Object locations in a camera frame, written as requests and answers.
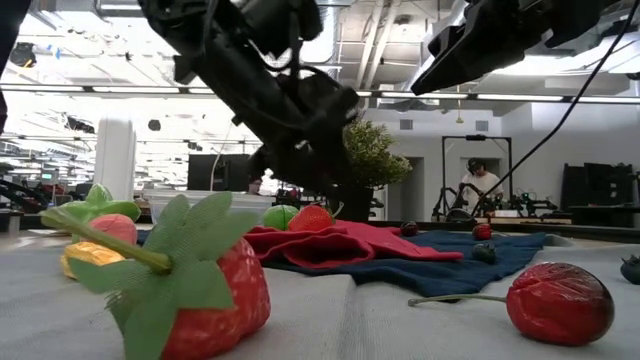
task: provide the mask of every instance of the man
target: man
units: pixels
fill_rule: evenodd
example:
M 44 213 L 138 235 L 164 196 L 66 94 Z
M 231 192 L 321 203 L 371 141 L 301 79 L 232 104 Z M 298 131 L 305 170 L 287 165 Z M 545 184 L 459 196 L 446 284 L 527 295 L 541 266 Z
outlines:
M 462 183 L 471 184 L 478 188 L 483 194 L 489 191 L 500 179 L 487 171 L 484 161 L 476 158 L 469 159 L 467 162 L 469 173 L 462 178 Z M 498 186 L 489 196 L 499 196 L 504 194 L 502 185 Z M 463 198 L 469 202 L 467 209 L 469 211 L 478 203 L 479 195 L 471 188 L 465 187 L 462 194 Z
M 249 178 L 249 195 L 260 195 L 260 187 L 262 186 L 262 178 L 251 177 Z

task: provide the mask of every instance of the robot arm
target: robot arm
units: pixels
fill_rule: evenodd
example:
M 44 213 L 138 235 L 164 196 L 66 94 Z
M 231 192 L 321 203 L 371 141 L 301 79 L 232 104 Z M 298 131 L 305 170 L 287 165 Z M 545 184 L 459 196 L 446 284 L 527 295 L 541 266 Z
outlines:
M 444 29 L 429 43 L 435 57 L 411 90 L 424 94 L 462 84 L 524 59 L 543 35 L 553 48 L 592 27 L 620 0 L 466 0 L 466 23 Z
M 27 16 L 31 0 L 15 0 L 2 4 L 0 15 L 0 75 L 4 73 L 13 45 L 18 39 L 20 24 Z M 7 103 L 0 91 L 0 135 L 4 131 L 4 123 L 7 121 Z
M 314 0 L 139 0 L 155 32 L 180 54 L 176 81 L 195 76 L 213 90 L 263 143 L 252 171 L 323 194 L 348 183 L 350 166 L 342 130 L 356 116 L 359 98 L 327 74 L 299 64 L 303 40 L 322 32 Z M 289 74 L 260 55 L 291 48 Z M 299 79 L 301 70 L 313 75 Z

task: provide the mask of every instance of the potted plant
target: potted plant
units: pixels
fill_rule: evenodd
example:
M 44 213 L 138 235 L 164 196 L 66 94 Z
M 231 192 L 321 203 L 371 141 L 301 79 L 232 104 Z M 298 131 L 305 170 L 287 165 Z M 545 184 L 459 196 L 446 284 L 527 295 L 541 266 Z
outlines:
M 357 120 L 345 127 L 344 144 L 353 169 L 349 183 L 337 184 L 335 198 L 329 205 L 341 220 L 364 222 L 369 219 L 374 190 L 404 180 L 411 172 L 409 161 L 389 152 L 394 139 L 384 125 L 369 120 Z

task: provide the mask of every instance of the blue cloth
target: blue cloth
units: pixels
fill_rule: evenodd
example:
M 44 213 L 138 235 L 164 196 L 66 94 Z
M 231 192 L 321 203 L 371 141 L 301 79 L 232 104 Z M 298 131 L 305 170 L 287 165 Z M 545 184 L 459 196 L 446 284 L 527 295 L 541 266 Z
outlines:
M 147 234 L 141 233 L 138 241 L 144 242 L 146 236 Z M 414 291 L 421 296 L 473 294 L 490 282 L 498 281 L 524 268 L 542 249 L 545 238 L 545 234 L 494 235 L 497 255 L 495 265 L 472 260 L 471 251 L 479 242 L 474 240 L 471 234 L 429 231 L 406 240 L 438 251 L 461 252 L 464 259 L 456 262 L 379 259 L 323 270 L 305 269 L 283 262 L 269 262 L 263 266 L 310 276 L 348 274 L 357 284 L 382 281 Z

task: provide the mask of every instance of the red cloth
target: red cloth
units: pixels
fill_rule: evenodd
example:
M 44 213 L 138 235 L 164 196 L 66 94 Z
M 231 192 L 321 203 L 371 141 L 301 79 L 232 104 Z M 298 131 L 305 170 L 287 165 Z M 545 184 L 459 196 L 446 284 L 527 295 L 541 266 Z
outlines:
M 335 226 L 319 232 L 256 227 L 244 238 L 260 261 L 285 258 L 311 269 L 334 268 L 371 259 L 452 261 L 463 257 L 459 252 L 444 253 L 416 246 L 395 235 L 399 233 L 396 228 L 377 228 L 338 220 Z

